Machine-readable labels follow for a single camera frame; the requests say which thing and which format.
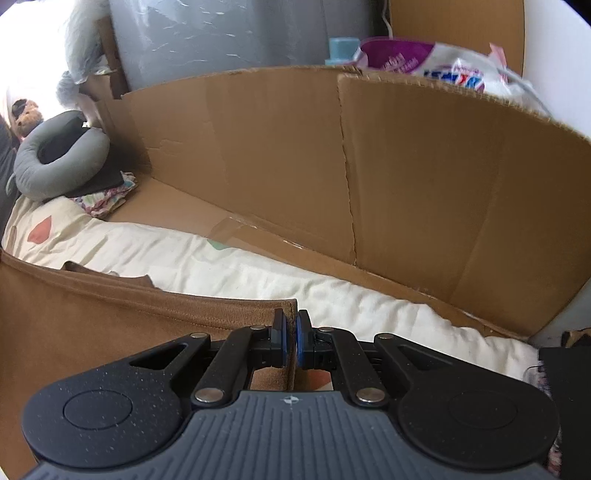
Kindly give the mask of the brown printed t-shirt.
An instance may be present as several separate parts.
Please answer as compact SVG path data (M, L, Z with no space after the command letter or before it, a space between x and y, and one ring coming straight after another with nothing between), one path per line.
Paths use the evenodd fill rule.
M276 311L293 320L297 302L173 294L147 276L118 278L78 265L56 270L3 253L3 472L17 479L35 465L20 422L42 387L190 333L221 340L240 327L270 325Z

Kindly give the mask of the brown cardboard sheet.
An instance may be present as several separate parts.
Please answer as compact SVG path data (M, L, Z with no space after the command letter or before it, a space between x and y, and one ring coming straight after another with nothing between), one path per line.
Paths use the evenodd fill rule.
M508 101L352 67L235 70L121 92L92 125L150 171L134 222L239 240L500 332L544 333L590 282L590 142Z

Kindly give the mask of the cream bear print bedsheet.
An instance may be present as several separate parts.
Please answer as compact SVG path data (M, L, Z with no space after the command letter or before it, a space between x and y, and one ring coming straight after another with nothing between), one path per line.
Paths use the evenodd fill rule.
M59 268L68 260L120 277L147 275L164 291L215 298L294 299L315 326L352 331L369 340L379 330L516 379L538 363L518 340L455 327L426 304L412 303L345 280L308 272L252 252L152 226L106 222L63 197L46 204L21 198L5 234L9 253Z

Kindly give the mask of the purple white detergent bag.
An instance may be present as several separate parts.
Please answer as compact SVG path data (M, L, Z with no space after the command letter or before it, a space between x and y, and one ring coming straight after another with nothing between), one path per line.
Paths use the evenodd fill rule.
M490 48L484 55L444 43L379 37L360 43L353 62L361 69L446 82L551 116L532 84L508 67L504 50L494 44Z

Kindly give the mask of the small teddy bear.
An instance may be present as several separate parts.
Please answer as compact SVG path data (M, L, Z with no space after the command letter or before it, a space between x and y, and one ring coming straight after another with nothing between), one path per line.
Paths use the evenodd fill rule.
M19 138L26 138L43 121L38 105L28 99L19 99L11 107L13 130Z

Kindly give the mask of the black folded garment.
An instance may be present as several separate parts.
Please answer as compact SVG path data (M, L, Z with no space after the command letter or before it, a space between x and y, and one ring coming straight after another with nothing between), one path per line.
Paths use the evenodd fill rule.
M590 478L590 346L539 351L560 420L552 461L560 479Z

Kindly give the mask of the upright cardboard panel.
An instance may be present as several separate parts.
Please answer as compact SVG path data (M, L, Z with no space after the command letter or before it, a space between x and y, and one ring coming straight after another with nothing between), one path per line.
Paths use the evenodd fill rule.
M525 55L522 0L393 0L390 23L400 38L440 42L482 54L504 49L509 68L521 74Z

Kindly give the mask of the white pillow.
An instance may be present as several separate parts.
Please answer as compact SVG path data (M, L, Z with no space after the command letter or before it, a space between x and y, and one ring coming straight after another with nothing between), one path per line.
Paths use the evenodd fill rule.
M57 86L57 99L66 109L75 109L79 86L90 75L111 73L113 69L102 46L98 21L110 17L108 0L80 0L68 22L65 43L67 70Z

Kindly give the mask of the dark grey pillow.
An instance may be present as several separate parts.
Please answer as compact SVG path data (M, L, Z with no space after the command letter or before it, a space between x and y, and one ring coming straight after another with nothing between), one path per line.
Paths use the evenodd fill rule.
M6 224L19 197L17 190L7 192L7 184L14 173L14 161L19 147L17 137L8 123L0 117L0 230L4 234Z

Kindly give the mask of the floral folded cloth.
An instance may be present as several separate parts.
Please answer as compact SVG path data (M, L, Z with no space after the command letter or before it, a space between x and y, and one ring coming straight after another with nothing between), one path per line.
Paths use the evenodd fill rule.
M104 219L119 208L137 186L131 172L122 172L123 183L117 187L96 193L73 197L72 201L92 218Z

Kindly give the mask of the grey neck pillow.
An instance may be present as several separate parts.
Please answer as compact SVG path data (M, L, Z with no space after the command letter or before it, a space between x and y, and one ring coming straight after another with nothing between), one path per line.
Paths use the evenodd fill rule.
M35 127L16 152L5 192L44 201L90 181L107 160L110 140L101 129L84 123L82 112L70 110Z

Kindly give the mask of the detergent bottle blue cap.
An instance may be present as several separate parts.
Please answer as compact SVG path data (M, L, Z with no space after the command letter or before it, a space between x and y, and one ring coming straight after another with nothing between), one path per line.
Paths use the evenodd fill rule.
M325 66L349 65L353 63L361 40L356 37L329 38L329 58Z

